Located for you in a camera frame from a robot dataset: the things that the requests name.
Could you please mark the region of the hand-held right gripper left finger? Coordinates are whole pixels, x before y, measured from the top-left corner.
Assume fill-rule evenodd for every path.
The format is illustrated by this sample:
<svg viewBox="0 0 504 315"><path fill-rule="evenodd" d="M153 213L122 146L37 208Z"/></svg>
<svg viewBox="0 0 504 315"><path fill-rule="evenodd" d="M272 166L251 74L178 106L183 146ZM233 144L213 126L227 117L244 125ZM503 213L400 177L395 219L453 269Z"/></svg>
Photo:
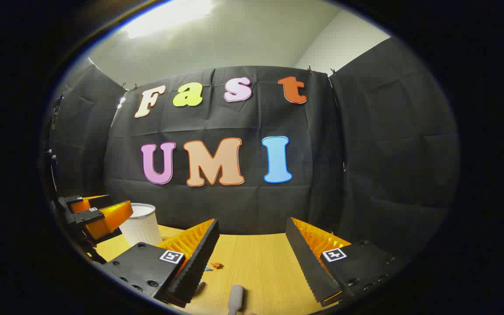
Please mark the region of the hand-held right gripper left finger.
<svg viewBox="0 0 504 315"><path fill-rule="evenodd" d="M157 245L136 243L103 269L148 297L184 308L198 289L219 237L218 220L210 219Z"/></svg>

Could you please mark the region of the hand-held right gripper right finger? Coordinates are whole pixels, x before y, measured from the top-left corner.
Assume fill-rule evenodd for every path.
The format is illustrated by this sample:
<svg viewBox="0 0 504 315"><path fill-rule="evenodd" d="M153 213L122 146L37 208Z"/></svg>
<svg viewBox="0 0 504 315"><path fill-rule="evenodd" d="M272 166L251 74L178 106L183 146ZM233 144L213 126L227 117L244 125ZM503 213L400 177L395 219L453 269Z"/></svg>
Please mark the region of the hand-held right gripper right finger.
<svg viewBox="0 0 504 315"><path fill-rule="evenodd" d="M316 301L350 305L388 282L403 268L400 256L370 241L345 241L293 217L286 237Z"/></svg>

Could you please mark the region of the white ribbed garbage bin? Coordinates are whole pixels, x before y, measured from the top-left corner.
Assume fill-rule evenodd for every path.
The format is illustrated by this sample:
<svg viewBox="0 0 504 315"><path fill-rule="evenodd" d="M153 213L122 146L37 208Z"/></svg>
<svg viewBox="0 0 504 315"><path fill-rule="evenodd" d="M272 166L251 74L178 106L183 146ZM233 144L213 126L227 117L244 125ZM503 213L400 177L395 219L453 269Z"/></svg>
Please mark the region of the white ribbed garbage bin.
<svg viewBox="0 0 504 315"><path fill-rule="evenodd" d="M120 231L129 245L144 242L158 245L163 241L156 218L156 207L145 203L132 203L132 215L120 225Z"/></svg>

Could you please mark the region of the small grey broom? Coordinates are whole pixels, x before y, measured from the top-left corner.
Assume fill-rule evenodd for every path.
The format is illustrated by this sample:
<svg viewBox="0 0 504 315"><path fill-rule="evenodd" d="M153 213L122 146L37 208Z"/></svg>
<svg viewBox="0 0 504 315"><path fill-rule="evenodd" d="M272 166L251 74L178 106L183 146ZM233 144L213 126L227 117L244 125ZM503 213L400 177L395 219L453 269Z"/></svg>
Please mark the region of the small grey broom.
<svg viewBox="0 0 504 315"><path fill-rule="evenodd" d="M228 300L228 314L237 315L238 311L242 308L244 297L244 288L242 285L232 285L230 288L230 295Z"/></svg>

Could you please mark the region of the wooden desktop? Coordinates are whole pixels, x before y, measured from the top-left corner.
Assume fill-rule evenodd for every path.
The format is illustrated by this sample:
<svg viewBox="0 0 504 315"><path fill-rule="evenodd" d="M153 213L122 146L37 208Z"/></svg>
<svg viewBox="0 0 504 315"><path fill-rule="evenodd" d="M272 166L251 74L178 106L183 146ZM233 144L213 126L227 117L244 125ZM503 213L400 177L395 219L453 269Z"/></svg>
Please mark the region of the wooden desktop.
<svg viewBox="0 0 504 315"><path fill-rule="evenodd" d="M222 269L206 271L200 295L184 308L168 307L192 315L228 315L232 285L245 289L238 315L310 315L323 311L308 286L284 233L266 235L222 234L211 263Z"/></svg>

